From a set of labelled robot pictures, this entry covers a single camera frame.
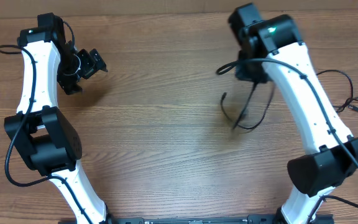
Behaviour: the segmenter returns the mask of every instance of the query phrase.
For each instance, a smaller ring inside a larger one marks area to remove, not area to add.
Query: wood grain
[[[250,2],[270,11],[358,9],[358,0],[0,0],[0,19],[48,12],[59,16],[232,12]]]
[[[281,12],[264,12],[265,18]],[[358,10],[293,11],[317,70],[341,69],[358,94]],[[301,139],[277,91],[262,125],[230,132],[219,109],[235,116],[250,84],[215,69],[236,59],[238,46],[227,13],[67,17],[76,45],[99,50],[109,73],[80,82],[85,92],[59,90],[63,114],[78,131],[83,165],[98,195],[117,217],[226,217],[273,213],[288,198],[286,164],[303,154]],[[0,20],[0,44],[14,44],[35,19]],[[73,214],[52,184],[18,188],[3,162],[9,139],[3,120],[15,113],[22,88],[18,55],[0,54],[0,223],[56,223]],[[337,74],[321,78],[331,101],[349,94]],[[270,85],[258,87],[247,124],[259,119]],[[358,136],[358,114],[341,118]],[[12,175],[39,178],[14,151]],[[358,172],[335,195],[358,202]],[[329,201],[321,213],[358,223],[358,210]]]

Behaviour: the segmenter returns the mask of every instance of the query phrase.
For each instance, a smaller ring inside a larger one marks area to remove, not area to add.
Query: wooden table
[[[310,49],[316,70],[341,69],[358,95],[358,10],[289,11]],[[283,14],[263,12],[264,18]],[[59,106],[78,131],[83,165],[98,195],[116,217],[226,217],[274,213],[292,183],[286,164],[304,154],[300,135],[279,91],[262,125],[251,133],[230,132],[219,109],[238,114],[250,83],[215,69],[237,57],[239,47],[227,13],[159,16],[67,17],[79,48],[98,49],[109,73],[80,85],[85,92],[66,96]],[[36,19],[0,20],[0,44],[15,44],[21,29]],[[0,223],[56,223],[73,218],[51,183],[19,188],[4,175],[9,139],[6,116],[16,112],[22,91],[20,55],[0,54]],[[321,76],[334,104],[349,95],[347,80]],[[256,122],[270,84],[261,85],[247,124]],[[358,113],[342,120],[358,136]],[[39,178],[14,151],[12,176]],[[358,171],[334,195],[358,203]],[[358,209],[329,200],[320,213],[338,223],[358,223]]]

